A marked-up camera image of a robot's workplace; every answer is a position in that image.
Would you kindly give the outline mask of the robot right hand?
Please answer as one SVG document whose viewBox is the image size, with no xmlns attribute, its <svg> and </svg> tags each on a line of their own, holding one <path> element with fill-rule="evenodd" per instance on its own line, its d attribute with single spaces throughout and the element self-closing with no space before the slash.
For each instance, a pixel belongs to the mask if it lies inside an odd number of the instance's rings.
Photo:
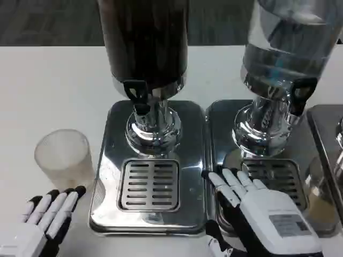
<svg viewBox="0 0 343 257">
<path fill-rule="evenodd" d="M 320 240 L 291 197 L 271 190 L 245 172 L 206 172 L 224 217 L 244 249 L 227 242 L 215 220 L 205 224 L 212 256 L 323 256 Z"/>
</svg>

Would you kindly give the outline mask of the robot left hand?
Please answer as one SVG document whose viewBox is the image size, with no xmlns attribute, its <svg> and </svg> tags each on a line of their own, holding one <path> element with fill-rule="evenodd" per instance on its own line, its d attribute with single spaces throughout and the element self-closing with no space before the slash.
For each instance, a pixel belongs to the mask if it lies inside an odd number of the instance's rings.
<svg viewBox="0 0 343 257">
<path fill-rule="evenodd" d="M 1 256 L 58 256 L 86 187 L 51 190 L 27 201 L 13 220 L 1 220 Z"/>
</svg>

